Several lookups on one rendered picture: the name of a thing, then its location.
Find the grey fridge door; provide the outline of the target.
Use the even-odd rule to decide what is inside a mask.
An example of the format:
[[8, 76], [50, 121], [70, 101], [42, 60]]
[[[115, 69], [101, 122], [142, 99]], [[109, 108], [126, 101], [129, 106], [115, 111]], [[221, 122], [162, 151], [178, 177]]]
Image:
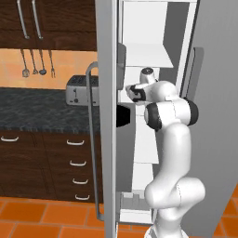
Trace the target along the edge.
[[99, 68], [99, 115], [104, 200], [104, 237], [117, 238], [116, 69], [117, 1], [95, 0]]

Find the hanging metal ladle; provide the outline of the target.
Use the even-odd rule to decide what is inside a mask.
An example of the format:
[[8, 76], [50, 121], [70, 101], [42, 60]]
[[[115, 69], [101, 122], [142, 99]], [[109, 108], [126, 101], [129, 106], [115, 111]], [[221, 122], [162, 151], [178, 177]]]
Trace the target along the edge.
[[39, 55], [40, 55], [40, 59], [41, 59], [41, 64], [42, 64], [42, 69], [39, 71], [39, 73], [41, 75], [46, 75], [46, 68], [45, 68], [45, 64], [44, 64], [44, 59], [43, 59], [43, 50], [39, 49]]

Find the white door bin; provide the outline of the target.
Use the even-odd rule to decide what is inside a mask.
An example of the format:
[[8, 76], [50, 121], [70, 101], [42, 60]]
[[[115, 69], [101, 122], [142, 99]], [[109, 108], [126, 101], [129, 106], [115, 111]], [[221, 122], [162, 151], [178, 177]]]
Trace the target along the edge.
[[135, 224], [152, 224], [152, 209], [144, 199], [133, 192], [121, 192], [117, 211], [119, 221]]

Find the hanging metal spatula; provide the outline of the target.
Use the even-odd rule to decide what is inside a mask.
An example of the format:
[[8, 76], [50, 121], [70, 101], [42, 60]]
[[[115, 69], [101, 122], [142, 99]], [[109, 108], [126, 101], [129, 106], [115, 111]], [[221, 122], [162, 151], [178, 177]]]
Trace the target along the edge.
[[24, 69], [22, 70], [22, 77], [27, 78], [27, 77], [30, 76], [30, 71], [27, 68], [27, 64], [26, 64], [26, 60], [25, 60], [25, 56], [24, 56], [24, 50], [21, 49], [20, 53], [21, 53], [21, 56], [22, 56], [22, 59], [23, 59], [23, 63], [24, 63]]

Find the dark wood wall cupboard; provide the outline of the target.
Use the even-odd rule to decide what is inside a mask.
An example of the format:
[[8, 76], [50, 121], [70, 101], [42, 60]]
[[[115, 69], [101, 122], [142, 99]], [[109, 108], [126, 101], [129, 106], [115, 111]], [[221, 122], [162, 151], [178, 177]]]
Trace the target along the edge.
[[20, 0], [27, 34], [20, 24], [17, 0], [0, 0], [0, 48], [96, 51], [95, 0], [36, 0], [43, 40], [37, 36], [32, 0]]

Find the grey door bin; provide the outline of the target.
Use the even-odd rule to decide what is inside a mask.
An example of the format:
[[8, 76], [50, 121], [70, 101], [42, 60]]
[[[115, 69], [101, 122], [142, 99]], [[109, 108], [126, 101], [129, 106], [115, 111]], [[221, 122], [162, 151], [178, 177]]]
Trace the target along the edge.
[[117, 47], [117, 89], [122, 90], [124, 87], [125, 71], [126, 71], [126, 46], [119, 43]]

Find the black object in door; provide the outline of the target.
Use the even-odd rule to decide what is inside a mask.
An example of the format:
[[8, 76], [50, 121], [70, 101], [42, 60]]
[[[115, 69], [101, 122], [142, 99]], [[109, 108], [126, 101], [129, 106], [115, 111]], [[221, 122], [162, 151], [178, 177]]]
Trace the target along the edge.
[[126, 126], [130, 123], [130, 109], [126, 106], [116, 106], [116, 126]]

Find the grey freezer door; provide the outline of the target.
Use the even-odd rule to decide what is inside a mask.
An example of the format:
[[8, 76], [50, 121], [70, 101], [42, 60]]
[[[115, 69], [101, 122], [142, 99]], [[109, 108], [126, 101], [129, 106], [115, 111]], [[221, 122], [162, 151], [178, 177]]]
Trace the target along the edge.
[[189, 175], [204, 183], [205, 199], [183, 217], [182, 229], [212, 238], [238, 183], [238, 0], [201, 0], [192, 45], [205, 56]]

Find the dark wood base cupboard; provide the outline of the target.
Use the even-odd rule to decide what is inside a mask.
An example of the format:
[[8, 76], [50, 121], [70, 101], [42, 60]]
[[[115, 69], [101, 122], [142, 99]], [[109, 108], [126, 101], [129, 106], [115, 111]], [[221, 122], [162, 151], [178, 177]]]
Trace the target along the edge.
[[[0, 196], [52, 199], [81, 203], [95, 203], [93, 168], [90, 136], [87, 133], [60, 134], [0, 130], [0, 138], [14, 139], [16, 142], [0, 140]], [[85, 143], [71, 146], [71, 142]], [[83, 163], [83, 167], [71, 166], [70, 161]], [[97, 159], [99, 202], [103, 201], [101, 159]], [[86, 185], [73, 183], [85, 181]], [[78, 201], [90, 195], [88, 201]]]

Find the silver toaster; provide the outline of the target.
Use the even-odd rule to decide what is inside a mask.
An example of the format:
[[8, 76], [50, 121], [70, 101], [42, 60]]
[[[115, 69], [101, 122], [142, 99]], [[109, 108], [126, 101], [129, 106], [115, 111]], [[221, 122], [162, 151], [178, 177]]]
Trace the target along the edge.
[[[92, 75], [90, 83], [92, 86], [93, 105], [99, 106], [99, 77]], [[84, 75], [73, 75], [68, 81], [66, 85], [66, 103], [76, 106], [87, 105], [86, 77]]]

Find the hanging metal fork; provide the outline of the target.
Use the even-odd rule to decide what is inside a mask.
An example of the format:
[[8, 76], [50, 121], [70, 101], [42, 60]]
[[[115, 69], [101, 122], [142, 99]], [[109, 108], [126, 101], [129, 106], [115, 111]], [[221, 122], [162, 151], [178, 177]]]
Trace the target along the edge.
[[55, 73], [53, 59], [52, 59], [52, 51], [50, 49], [48, 50], [48, 55], [49, 55], [50, 64], [51, 64], [51, 77], [56, 78], [56, 73]]

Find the white fridge shelf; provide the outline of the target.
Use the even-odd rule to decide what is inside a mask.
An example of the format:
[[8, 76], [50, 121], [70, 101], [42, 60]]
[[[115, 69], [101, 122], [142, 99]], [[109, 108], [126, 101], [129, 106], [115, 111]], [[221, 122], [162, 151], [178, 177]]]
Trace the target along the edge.
[[172, 68], [173, 64], [162, 44], [126, 44], [127, 67]]

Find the grey fridge cabinet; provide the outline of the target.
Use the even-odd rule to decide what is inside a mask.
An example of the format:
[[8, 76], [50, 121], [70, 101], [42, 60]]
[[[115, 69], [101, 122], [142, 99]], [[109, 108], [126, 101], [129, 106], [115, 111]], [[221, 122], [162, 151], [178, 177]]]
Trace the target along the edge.
[[[119, 34], [121, 44], [162, 44], [172, 68], [152, 68], [157, 80], [168, 81], [181, 91], [191, 51], [193, 30], [200, 0], [120, 0]], [[127, 67], [125, 86], [139, 82], [146, 67]], [[137, 106], [124, 89], [119, 102], [130, 109], [130, 123], [116, 129], [116, 190], [133, 192], [144, 199], [144, 189], [153, 180], [152, 167], [159, 163], [156, 134], [143, 118], [144, 107]]]

